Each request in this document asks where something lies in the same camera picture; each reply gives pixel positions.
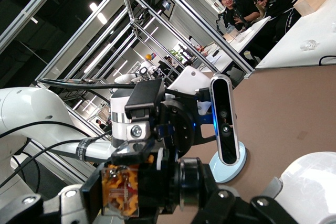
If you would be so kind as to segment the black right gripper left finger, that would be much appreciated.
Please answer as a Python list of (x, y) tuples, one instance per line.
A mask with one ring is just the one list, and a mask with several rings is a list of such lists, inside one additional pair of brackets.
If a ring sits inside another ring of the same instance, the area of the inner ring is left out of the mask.
[(103, 207), (101, 164), (84, 184), (63, 188), (44, 201), (39, 194), (18, 196), (1, 208), (1, 223), (93, 223)]

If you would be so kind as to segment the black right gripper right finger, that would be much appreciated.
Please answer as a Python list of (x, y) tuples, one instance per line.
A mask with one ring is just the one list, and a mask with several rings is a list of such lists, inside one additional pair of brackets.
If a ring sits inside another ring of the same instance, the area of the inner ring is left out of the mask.
[(201, 202), (192, 223), (297, 223), (273, 198), (242, 200), (234, 188), (220, 189), (208, 164), (197, 163), (201, 172)]

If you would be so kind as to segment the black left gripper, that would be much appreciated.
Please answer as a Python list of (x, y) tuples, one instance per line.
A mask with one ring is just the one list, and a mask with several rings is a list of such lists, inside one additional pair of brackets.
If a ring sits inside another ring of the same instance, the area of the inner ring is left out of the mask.
[(183, 157), (196, 143), (196, 116), (181, 99), (164, 101), (165, 88), (162, 79), (143, 81), (136, 84), (125, 107), (125, 114), (133, 123), (149, 123), (152, 141), (123, 142), (111, 155), (116, 166), (130, 166), (144, 163), (149, 157), (155, 141), (178, 158)]

